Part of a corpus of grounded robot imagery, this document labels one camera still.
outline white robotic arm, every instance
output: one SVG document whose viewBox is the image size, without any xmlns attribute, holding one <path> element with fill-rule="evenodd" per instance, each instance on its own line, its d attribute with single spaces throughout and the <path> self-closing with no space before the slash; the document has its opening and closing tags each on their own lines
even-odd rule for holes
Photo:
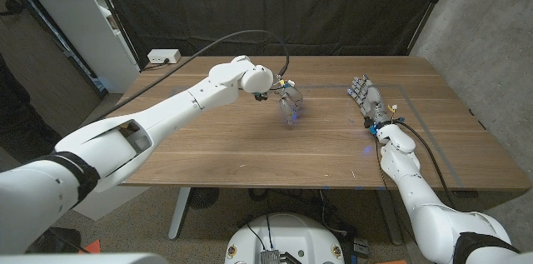
<svg viewBox="0 0 533 264">
<path fill-rule="evenodd" d="M 236 57 L 184 92 L 142 112 L 82 127 L 63 138 L 52 155 L 0 173 L 0 253 L 25 252 L 89 192 L 131 176 L 170 134 L 206 110 L 235 102 L 239 85 L 266 96 L 273 83 L 268 68 Z"/>
<path fill-rule="evenodd" d="M 386 115 L 381 95 L 365 75 L 348 93 L 361 107 L 381 147 L 381 169 L 398 186 L 416 242 L 428 260 L 439 263 L 507 264 L 531 260 L 519 255 L 503 226 L 479 212 L 458 212 L 441 202 L 420 173 L 415 142 Z"/>
</svg>

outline wood grain tabletop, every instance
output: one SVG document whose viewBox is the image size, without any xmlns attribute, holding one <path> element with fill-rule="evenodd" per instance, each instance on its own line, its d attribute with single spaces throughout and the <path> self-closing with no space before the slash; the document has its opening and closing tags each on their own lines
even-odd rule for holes
<svg viewBox="0 0 533 264">
<path fill-rule="evenodd" d="M 112 115 L 153 106 L 231 60 L 199 57 Z M 251 60 L 273 72 L 285 62 L 284 57 Z M 122 100 L 171 67 L 143 72 Z M 285 123 L 278 96 L 258 102 L 241 91 L 233 104 L 207 111 L 172 134 L 126 185 L 382 189 L 376 143 L 346 93 L 353 77 L 363 73 L 378 86 L 385 104 L 398 105 L 396 117 L 404 117 L 424 137 L 450 189 L 530 187 L 525 173 L 420 57 L 291 57 L 284 78 L 294 81 L 304 96 L 294 125 Z M 424 178 L 442 188 L 417 139 L 415 152 Z M 388 187 L 395 186 L 385 178 Z"/>
</svg>

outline black curtain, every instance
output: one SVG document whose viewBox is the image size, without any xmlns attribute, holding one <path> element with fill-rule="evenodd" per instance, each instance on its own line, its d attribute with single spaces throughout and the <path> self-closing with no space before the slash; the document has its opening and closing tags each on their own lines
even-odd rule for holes
<svg viewBox="0 0 533 264">
<path fill-rule="evenodd" d="M 405 55 L 430 0 L 112 0 L 141 59 L 153 48 L 192 55 L 231 32 L 261 28 L 291 55 Z M 281 55 L 275 39 L 244 35 L 208 55 Z"/>
</svg>

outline gray wall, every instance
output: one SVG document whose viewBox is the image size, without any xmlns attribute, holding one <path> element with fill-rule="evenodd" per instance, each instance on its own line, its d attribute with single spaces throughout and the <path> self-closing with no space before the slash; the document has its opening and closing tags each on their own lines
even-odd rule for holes
<svg viewBox="0 0 533 264">
<path fill-rule="evenodd" d="M 411 52 L 431 62 L 530 179 L 532 32 L 533 0 L 440 0 Z M 495 202 L 505 199 L 509 195 L 486 193 L 478 204 L 516 247 L 533 251 L 533 191 Z"/>
</svg>

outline wall outlet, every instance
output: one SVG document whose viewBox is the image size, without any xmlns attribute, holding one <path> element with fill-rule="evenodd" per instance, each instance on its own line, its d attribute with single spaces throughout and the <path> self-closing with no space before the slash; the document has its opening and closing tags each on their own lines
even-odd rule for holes
<svg viewBox="0 0 533 264">
<path fill-rule="evenodd" d="M 153 49 L 148 53 L 148 59 L 151 64 L 161 64 L 168 59 L 169 63 L 177 63 L 182 57 L 178 49 Z"/>
</svg>

